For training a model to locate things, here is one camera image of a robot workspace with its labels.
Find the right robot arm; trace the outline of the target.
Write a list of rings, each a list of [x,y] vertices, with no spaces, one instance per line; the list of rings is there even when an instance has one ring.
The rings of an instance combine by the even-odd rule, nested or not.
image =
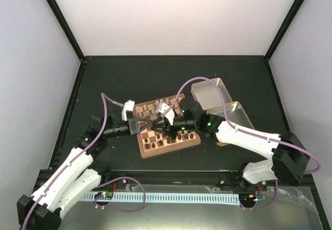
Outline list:
[[[179,131],[194,131],[215,142],[235,145],[265,158],[241,167],[236,176],[238,188],[248,190],[267,180],[280,180],[291,186],[301,184],[310,158],[295,134],[269,134],[227,122],[222,116],[204,111],[192,97],[182,99],[178,106],[182,112],[180,115],[168,104],[159,102],[155,109],[158,118],[151,129],[172,139]]]

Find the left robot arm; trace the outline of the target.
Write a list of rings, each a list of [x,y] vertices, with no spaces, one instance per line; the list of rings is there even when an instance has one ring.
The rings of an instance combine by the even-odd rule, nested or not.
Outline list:
[[[21,229],[58,229],[72,207],[91,190],[111,183],[110,169],[96,159],[109,138],[131,136],[150,127],[152,121],[125,116],[114,121],[104,109],[78,139],[61,166],[31,196],[17,202]]]

